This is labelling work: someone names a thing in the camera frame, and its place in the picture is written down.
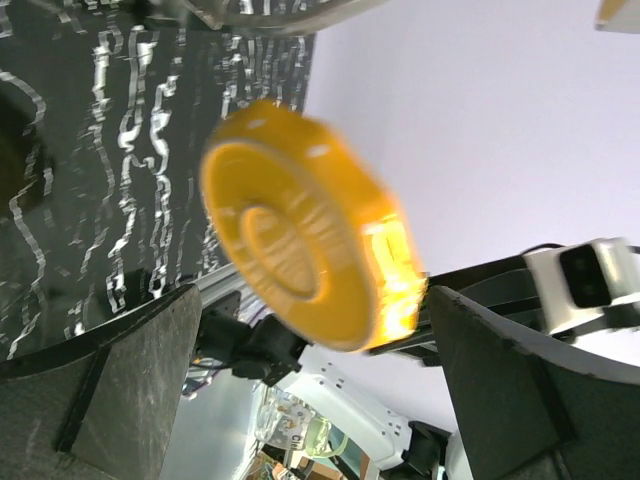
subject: reflective black surface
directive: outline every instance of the reflective black surface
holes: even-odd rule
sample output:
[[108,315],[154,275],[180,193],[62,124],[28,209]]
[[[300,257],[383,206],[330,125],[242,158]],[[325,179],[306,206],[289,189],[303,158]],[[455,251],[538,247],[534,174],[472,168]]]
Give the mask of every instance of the reflective black surface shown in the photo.
[[224,264],[198,192],[206,139],[256,98],[301,109],[312,48],[0,1],[0,360]]

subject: yellow disc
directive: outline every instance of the yellow disc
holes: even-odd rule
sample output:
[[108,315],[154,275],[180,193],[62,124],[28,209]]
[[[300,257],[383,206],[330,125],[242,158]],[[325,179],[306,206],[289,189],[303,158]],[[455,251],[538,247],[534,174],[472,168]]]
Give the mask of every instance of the yellow disc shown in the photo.
[[324,125],[254,103],[216,131],[201,189],[229,259],[304,338],[355,351],[415,329],[426,279],[404,216]]

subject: black cable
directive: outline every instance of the black cable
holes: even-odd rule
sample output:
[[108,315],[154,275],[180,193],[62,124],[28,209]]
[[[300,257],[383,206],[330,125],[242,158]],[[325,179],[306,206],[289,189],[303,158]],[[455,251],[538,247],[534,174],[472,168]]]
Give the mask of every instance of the black cable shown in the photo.
[[520,253],[520,255],[526,255],[527,253],[535,252],[536,250],[553,250],[555,248],[563,248],[564,246],[565,245],[560,245],[559,243],[541,243],[535,247],[527,248],[524,252]]
[[[535,252],[536,250],[553,250],[556,248],[564,248],[566,245],[561,245],[560,243],[541,243],[540,245],[536,245],[535,247],[527,248],[524,252],[520,253],[520,255],[526,255],[527,253]],[[629,250],[633,253],[640,255],[640,247],[636,245],[629,246]]]
[[189,364],[189,366],[194,367],[194,368],[201,368],[203,370],[209,370],[212,372],[218,371],[218,370],[228,370],[230,368],[233,368],[233,365],[214,365],[214,366],[209,366],[209,365],[200,365],[199,363],[191,363]]

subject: robotic arm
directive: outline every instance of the robotic arm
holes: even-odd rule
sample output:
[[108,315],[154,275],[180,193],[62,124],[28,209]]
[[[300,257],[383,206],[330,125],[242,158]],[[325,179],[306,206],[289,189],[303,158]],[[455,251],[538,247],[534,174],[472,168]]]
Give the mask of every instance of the robotic arm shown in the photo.
[[[495,383],[496,377],[480,371],[460,384],[461,375],[477,367],[468,364],[470,357],[461,363],[463,346],[469,344],[465,348],[471,351],[488,342],[477,352],[481,358],[514,344],[514,325],[537,335],[533,346],[520,344],[533,358],[545,341],[551,349],[557,344],[572,352],[576,349],[557,340],[571,343],[600,328],[640,325],[640,276],[632,249],[621,239],[529,251],[433,277],[425,289],[398,202],[359,166],[339,137],[268,102],[236,113],[216,132],[203,162],[202,190],[222,246],[275,313],[251,327],[214,304],[203,315],[194,364],[216,359],[236,376],[298,396],[357,443],[385,480],[432,478],[443,464],[451,478],[457,472],[455,480],[465,480],[470,478],[465,468],[469,448],[474,476],[502,478],[476,475],[490,470],[478,463],[478,458],[489,458],[477,447],[486,440],[469,433],[475,432],[473,415],[483,413],[466,413],[473,418],[465,419],[457,404],[464,404],[460,399],[474,384]],[[464,302],[479,310],[469,306],[459,314]],[[487,328],[504,341],[458,338],[448,317],[460,317],[461,329],[468,326],[465,322],[472,329],[492,325]],[[392,413],[326,362],[315,343],[374,355],[396,351],[419,357],[425,366],[441,364],[461,433],[449,436]],[[525,368],[505,385],[529,373]],[[531,395],[538,395],[545,382],[538,378]],[[497,383],[490,390],[500,395],[502,388]],[[548,399],[536,408],[541,413],[555,408],[549,407],[553,403]],[[518,454],[514,465],[519,467],[517,462],[529,457]]]

